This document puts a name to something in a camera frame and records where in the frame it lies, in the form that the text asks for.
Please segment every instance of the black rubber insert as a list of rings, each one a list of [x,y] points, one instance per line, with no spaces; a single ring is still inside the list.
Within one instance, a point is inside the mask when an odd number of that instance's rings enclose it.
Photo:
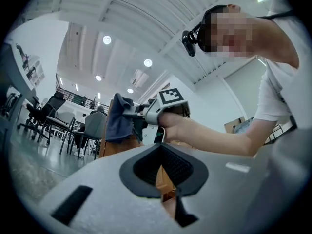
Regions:
[[[178,222],[180,226],[186,227],[198,220],[196,216],[186,212],[180,197],[176,197],[175,200],[176,200],[175,220]]]
[[[74,218],[84,201],[91,193],[92,188],[88,186],[78,186],[69,197],[51,214],[59,222],[68,225]]]
[[[167,144],[155,144],[126,160],[120,170],[122,183],[135,195],[161,198],[155,187],[160,166],[176,187],[176,196],[196,194],[208,178],[208,169],[200,160]]]

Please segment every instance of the sleeve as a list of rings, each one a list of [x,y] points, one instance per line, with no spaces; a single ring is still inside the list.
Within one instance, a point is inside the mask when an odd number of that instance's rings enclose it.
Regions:
[[[287,0],[272,0],[267,16],[292,10]]]
[[[259,89],[258,109],[253,118],[285,124],[290,115],[291,112],[287,104],[280,100],[269,82],[267,72],[265,72]]]

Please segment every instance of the forearm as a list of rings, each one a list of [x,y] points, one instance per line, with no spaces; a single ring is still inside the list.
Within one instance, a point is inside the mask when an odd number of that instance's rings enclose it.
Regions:
[[[225,134],[186,118],[177,132],[177,140],[213,153],[252,156],[246,134]]]

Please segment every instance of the white t-shirt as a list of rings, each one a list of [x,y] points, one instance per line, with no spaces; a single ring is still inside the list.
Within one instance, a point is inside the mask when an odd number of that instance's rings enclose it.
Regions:
[[[273,15],[291,10],[285,0],[273,0],[268,15]],[[298,56],[299,68],[303,65],[312,65],[312,51],[310,36],[302,22],[295,16],[276,18],[273,21],[287,34],[292,41]],[[296,74],[296,69],[289,64],[274,62],[266,59],[268,68],[272,70],[273,75],[282,88],[290,85]],[[272,87],[267,72],[262,76],[259,91],[258,109],[254,119],[269,121],[278,121],[285,124],[291,115],[287,104],[283,103]]]
[[[78,122],[85,124],[86,123],[86,116],[82,116]]]

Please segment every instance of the blue towel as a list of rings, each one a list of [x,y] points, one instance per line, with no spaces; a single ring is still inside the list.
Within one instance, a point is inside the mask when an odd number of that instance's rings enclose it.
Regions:
[[[109,112],[106,125],[105,140],[112,143],[121,143],[133,134],[133,122],[125,118],[122,113],[124,109],[134,106],[133,100],[122,97],[119,93],[114,96],[113,106]]]

